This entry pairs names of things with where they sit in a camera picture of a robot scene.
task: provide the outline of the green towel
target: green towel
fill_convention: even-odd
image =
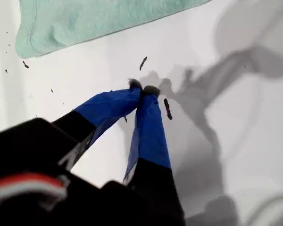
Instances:
[[[210,0],[20,0],[20,57],[44,55]]]

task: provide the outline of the dark debris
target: dark debris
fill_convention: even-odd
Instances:
[[[167,115],[168,115],[168,118],[169,118],[169,120],[172,120],[173,117],[172,117],[172,115],[171,115],[170,105],[169,105],[168,100],[167,100],[166,98],[164,99],[164,103],[165,103],[166,113],[167,113]]]
[[[146,56],[143,60],[142,63],[140,65],[140,70],[142,69],[143,65],[145,64],[146,60],[148,59],[148,57]]]
[[[24,61],[22,61],[22,63],[24,64],[24,67],[29,68],[29,66]]]

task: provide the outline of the white surface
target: white surface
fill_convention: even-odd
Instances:
[[[52,121],[97,93],[125,88],[128,78],[154,85],[169,78],[178,92],[176,101],[169,97],[174,119],[166,117],[164,95],[160,106],[176,186],[187,218],[205,212],[189,222],[237,225],[238,218],[247,224],[261,204],[283,195],[283,0],[212,0],[25,60],[29,69],[15,53],[18,7],[16,0],[0,0],[0,130],[36,115]],[[245,51],[252,45],[262,48]],[[220,70],[210,75],[216,64]],[[180,89],[187,68],[210,85]],[[205,108],[204,100],[211,105]],[[217,133],[219,154],[202,133],[210,130],[203,112]],[[109,129],[72,171],[98,186],[122,181],[133,119]],[[281,216],[283,204],[269,210]],[[267,216],[255,225],[278,219]]]

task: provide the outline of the white stripe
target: white stripe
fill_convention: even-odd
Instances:
[[[64,187],[56,187],[46,182],[25,181],[0,187],[0,200],[24,193],[46,193],[64,199],[67,191]]]

